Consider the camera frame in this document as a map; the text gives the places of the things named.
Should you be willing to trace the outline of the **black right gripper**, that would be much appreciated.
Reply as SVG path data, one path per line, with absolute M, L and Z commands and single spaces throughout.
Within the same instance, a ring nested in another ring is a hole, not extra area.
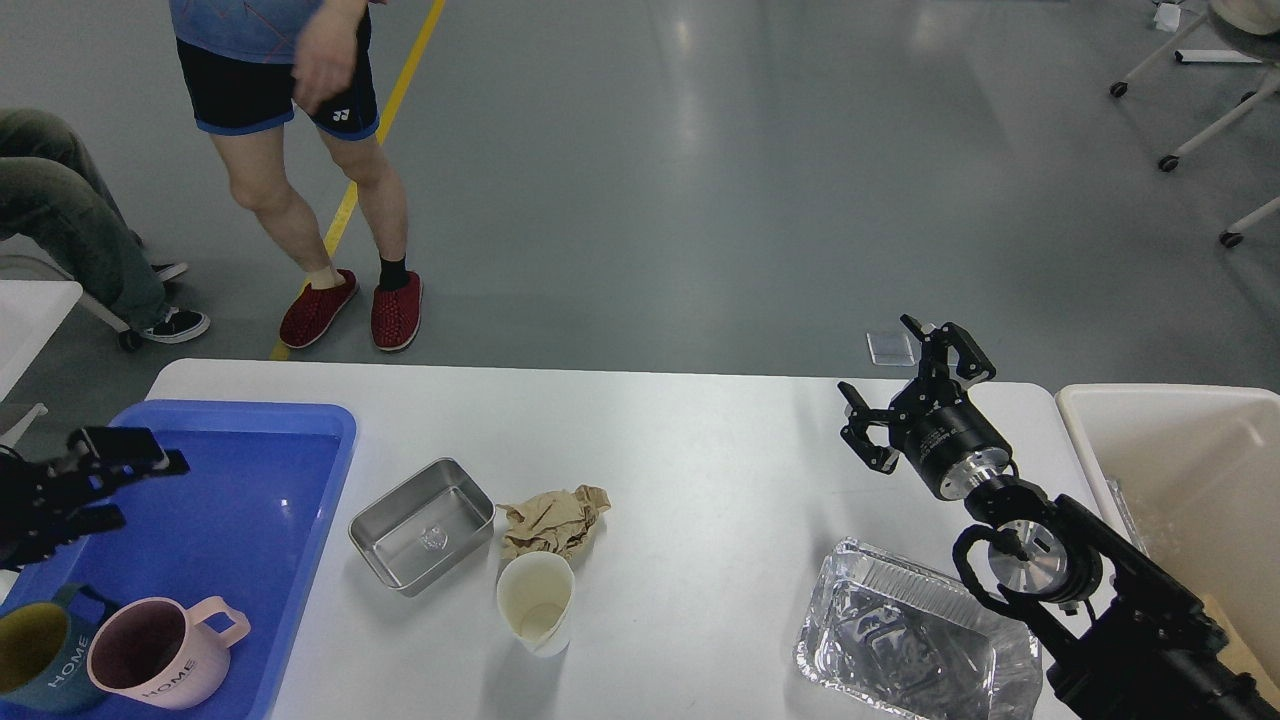
M 1012 465 L 1011 446 L 964 388 L 992 380 L 997 370 L 963 327 L 922 324 L 909 314 L 900 322 L 920 343 L 916 378 L 890 409 L 870 407 L 851 383 L 840 380 L 849 409 L 840 437 L 867 468 L 892 474 L 900 452 L 934 497 L 963 500 Z M 890 446 L 870 441 L 872 427 L 888 428 Z

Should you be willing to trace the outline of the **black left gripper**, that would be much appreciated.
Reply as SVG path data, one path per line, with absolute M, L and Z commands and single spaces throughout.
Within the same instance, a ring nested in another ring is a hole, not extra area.
M 145 427 L 81 427 L 67 441 L 60 475 L 87 491 L 116 491 L 152 477 L 191 471 L 177 448 L 163 448 Z M 42 562 L 58 548 L 82 537 L 120 529 L 125 518 L 116 505 L 49 511 L 38 487 L 56 474 L 51 462 L 17 455 L 1 460 L 1 566 L 18 570 Z

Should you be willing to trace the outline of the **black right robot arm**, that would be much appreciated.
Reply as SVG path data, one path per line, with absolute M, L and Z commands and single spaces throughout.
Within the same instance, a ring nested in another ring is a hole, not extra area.
M 1055 696 L 1082 719 L 1275 719 L 1256 679 L 1221 660 L 1204 602 L 1068 495 L 1020 478 L 1010 443 L 970 401 L 995 365 L 960 325 L 901 315 L 916 375 L 884 409 L 847 382 L 841 438 L 872 470 L 909 461 L 973 519 L 952 561 L 979 605 L 1023 623 L 1053 659 Z

